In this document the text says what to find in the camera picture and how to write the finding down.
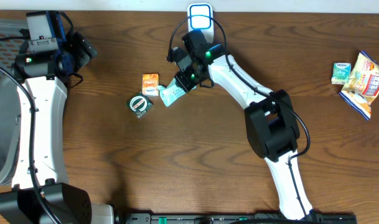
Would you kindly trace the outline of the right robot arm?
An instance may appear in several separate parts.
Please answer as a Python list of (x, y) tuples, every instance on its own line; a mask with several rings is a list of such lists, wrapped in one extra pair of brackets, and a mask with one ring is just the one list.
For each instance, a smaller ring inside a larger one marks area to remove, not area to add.
[(302, 183), (297, 150), (299, 130), (306, 125), (293, 110), (289, 95), (258, 83), (221, 45), (174, 47), (166, 59), (178, 66), (175, 79), (184, 91), (210, 80), (235, 99), (244, 110), (247, 140), (271, 172), (280, 212), (290, 220), (309, 217), (313, 207)]

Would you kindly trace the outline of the light green wipes packet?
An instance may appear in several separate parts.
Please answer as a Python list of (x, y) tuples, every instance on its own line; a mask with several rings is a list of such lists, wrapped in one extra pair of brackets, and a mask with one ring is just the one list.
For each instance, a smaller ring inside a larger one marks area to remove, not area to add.
[(181, 96), (184, 96), (186, 92), (181, 88), (175, 78), (173, 78), (167, 86), (158, 85), (159, 96), (166, 107), (169, 107)]

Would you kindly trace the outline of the dark green round-label packet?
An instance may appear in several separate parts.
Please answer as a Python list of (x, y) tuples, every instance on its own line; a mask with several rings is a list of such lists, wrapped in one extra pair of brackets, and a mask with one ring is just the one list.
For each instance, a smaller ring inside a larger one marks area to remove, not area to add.
[(132, 96), (126, 104), (137, 118), (141, 118), (153, 107), (153, 102), (141, 92)]

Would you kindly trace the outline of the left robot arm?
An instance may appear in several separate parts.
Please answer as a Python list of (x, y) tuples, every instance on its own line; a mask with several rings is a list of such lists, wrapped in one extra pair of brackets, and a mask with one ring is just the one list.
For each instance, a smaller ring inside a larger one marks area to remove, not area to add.
[(68, 183), (63, 158), (63, 112), (70, 76), (97, 51), (81, 35), (33, 34), (8, 77), (20, 103), (12, 189), (0, 193), (0, 215), (9, 223), (114, 223), (111, 205), (92, 203)]

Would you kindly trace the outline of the teal tissue pack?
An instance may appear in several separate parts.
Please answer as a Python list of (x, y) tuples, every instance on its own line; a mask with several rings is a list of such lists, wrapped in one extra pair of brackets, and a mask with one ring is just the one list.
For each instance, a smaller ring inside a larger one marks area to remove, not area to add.
[(351, 72), (350, 63), (334, 63), (331, 83), (334, 85), (344, 85), (348, 82)]

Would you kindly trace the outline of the orange tissue pack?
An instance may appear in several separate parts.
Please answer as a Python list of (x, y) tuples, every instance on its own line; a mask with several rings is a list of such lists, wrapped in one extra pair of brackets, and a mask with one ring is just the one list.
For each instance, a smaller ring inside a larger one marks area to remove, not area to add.
[(142, 79), (142, 94), (145, 96), (158, 96), (159, 90), (159, 74), (158, 73), (148, 73), (143, 74)]

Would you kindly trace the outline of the yellow snack chip bag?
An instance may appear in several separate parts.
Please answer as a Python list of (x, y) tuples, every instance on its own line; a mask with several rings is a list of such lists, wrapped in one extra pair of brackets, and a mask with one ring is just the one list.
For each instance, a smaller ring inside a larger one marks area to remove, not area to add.
[(371, 104), (378, 95), (379, 64), (365, 51), (360, 51), (339, 96), (368, 121), (372, 115)]

